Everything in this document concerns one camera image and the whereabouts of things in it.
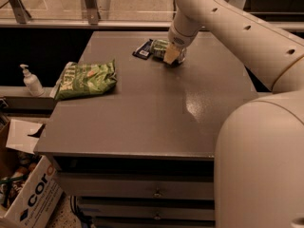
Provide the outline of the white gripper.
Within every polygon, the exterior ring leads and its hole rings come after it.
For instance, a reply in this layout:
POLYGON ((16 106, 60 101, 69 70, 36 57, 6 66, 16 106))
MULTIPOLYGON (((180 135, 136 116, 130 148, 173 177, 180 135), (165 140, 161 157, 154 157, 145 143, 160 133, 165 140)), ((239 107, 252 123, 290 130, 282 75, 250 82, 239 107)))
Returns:
POLYGON ((166 49, 163 60, 171 65, 180 56, 180 48, 189 47, 199 30, 200 25, 196 22, 174 20, 168 31, 168 39, 171 43, 166 49))

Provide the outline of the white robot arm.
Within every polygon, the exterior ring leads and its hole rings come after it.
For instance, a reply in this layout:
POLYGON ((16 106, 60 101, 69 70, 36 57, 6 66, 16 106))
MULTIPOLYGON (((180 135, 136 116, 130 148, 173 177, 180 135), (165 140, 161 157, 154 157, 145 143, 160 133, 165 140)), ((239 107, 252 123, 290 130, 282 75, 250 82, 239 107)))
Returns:
POLYGON ((268 89, 225 120, 214 158, 216 228, 304 228, 304 42, 229 4, 176 0, 166 61, 207 28, 268 89))

